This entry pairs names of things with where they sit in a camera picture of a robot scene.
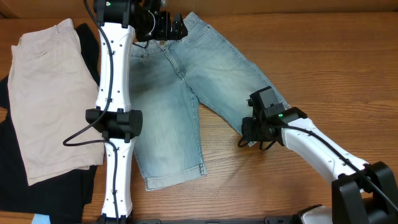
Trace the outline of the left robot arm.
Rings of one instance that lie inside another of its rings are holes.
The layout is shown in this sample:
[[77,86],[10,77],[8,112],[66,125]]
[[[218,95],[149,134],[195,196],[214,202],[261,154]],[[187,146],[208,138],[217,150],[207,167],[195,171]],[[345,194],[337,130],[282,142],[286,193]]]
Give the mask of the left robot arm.
[[106,152],[106,193],[98,223],[132,223],[131,165],[142,112],[129,97],[129,58],[135,40],[180,40],[188,31],[165,1],[99,0],[87,11],[101,41],[98,97],[86,120],[101,133]]

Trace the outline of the light blue denim shorts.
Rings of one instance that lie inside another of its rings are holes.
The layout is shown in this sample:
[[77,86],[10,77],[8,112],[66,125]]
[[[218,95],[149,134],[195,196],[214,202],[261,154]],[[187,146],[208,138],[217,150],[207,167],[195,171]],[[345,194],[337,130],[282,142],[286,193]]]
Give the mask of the light blue denim shorts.
[[240,131],[252,113],[251,93],[271,86],[215,28],[190,13],[181,40],[151,40],[131,47],[129,97],[143,114],[134,153],[148,191],[197,179],[207,170],[198,107],[205,105]]

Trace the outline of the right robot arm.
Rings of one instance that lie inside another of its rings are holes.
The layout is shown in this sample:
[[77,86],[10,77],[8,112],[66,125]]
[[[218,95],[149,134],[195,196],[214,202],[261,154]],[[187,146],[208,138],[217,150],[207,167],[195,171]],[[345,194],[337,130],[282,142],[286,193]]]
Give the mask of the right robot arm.
[[250,142],[281,146],[296,152],[330,185],[332,206],[314,205],[290,217],[266,223],[396,224],[397,183],[384,162],[370,164],[324,135],[297,107],[285,108],[271,87],[248,99],[252,116],[243,118],[239,147]]

